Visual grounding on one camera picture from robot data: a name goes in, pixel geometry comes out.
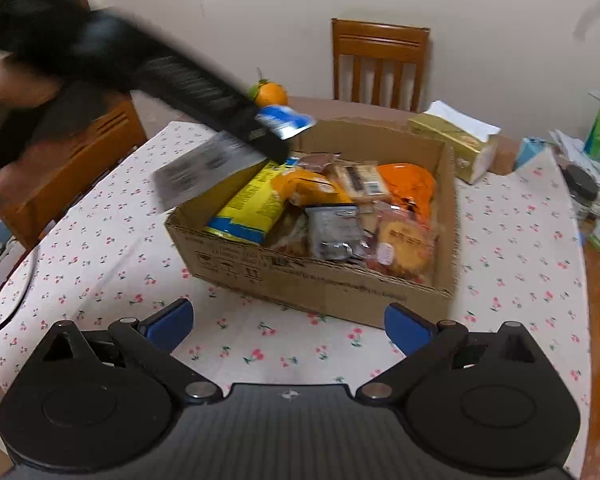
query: black cable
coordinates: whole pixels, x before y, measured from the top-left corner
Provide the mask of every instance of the black cable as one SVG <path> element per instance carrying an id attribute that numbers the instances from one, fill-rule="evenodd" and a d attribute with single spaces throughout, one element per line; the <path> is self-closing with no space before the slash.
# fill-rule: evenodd
<path id="1" fill-rule="evenodd" d="M 27 293 L 29 292 L 29 289 L 31 287 L 31 282 L 33 281 L 33 275 L 35 274 L 36 267 L 38 266 L 38 251 L 39 250 L 40 250 L 39 247 L 36 245 L 30 253 L 30 257 L 33 258 L 33 260 L 31 262 L 31 266 L 29 269 L 29 277 L 27 279 L 27 285 L 25 286 L 24 290 L 22 291 L 22 294 L 20 295 L 20 299 L 18 300 L 18 303 L 16 303 L 16 306 L 13 308 L 13 310 L 10 312 L 10 314 L 3 321 L 0 322 L 0 330 L 2 330 L 4 327 L 6 327 L 11 322 L 13 317 L 20 310 L 20 307 L 24 303 L 24 300 L 27 298 Z"/>

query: tablecloth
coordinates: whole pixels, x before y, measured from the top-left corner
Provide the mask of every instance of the tablecloth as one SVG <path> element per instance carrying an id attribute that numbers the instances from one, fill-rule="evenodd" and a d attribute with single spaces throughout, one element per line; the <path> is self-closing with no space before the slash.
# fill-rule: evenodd
<path id="1" fill-rule="evenodd" d="M 403 359 L 383 331 L 308 314 L 192 277 L 164 228 L 150 175 L 213 135 L 171 123 L 129 156 L 41 241 L 29 294 L 0 333 L 0 383 L 8 388 L 48 327 L 82 330 L 147 317 L 179 297 L 196 313 L 173 355 L 220 385 L 234 382 L 360 384 Z M 456 185 L 459 281 L 450 317 L 474 331 L 523 322 L 576 399 L 582 428 L 567 466 L 579 476 L 589 420 L 586 280 L 567 190 L 548 152 L 509 176 Z M 30 258 L 0 294 L 14 307 Z"/>

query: finger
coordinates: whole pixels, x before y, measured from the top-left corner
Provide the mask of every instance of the finger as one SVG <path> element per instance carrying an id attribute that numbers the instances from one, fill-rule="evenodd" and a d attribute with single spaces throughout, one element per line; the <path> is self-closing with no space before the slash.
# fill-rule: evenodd
<path id="1" fill-rule="evenodd" d="M 51 100 L 60 82 L 22 64 L 0 59 L 0 104 L 35 108 Z"/>

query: orange snack package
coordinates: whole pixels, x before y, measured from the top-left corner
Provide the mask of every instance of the orange snack package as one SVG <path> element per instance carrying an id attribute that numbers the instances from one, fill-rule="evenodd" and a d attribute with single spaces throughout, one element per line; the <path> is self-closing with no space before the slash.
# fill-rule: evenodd
<path id="1" fill-rule="evenodd" d="M 281 200 L 289 200 L 298 207 L 351 203 L 338 184 L 313 171 L 291 170 L 279 174 L 271 181 L 271 187 Z"/>
<path id="2" fill-rule="evenodd" d="M 391 193 L 391 204 L 415 213 L 420 222 L 430 222 L 436 179 L 429 171 L 415 164 L 384 164 L 378 172 Z"/>

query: yellow snack bag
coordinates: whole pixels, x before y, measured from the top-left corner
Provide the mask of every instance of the yellow snack bag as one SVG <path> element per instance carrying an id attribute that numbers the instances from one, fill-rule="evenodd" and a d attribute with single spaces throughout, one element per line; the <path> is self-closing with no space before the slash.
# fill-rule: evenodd
<path id="1" fill-rule="evenodd" d="M 285 205 L 271 181 L 297 161 L 290 158 L 282 166 L 269 162 L 206 224 L 205 231 L 229 240 L 263 243 Z"/>
<path id="2" fill-rule="evenodd" d="M 271 181 L 271 187 L 282 200 L 289 200 L 298 207 L 351 203 L 349 195 L 338 184 L 313 171 L 294 169 L 280 173 Z"/>

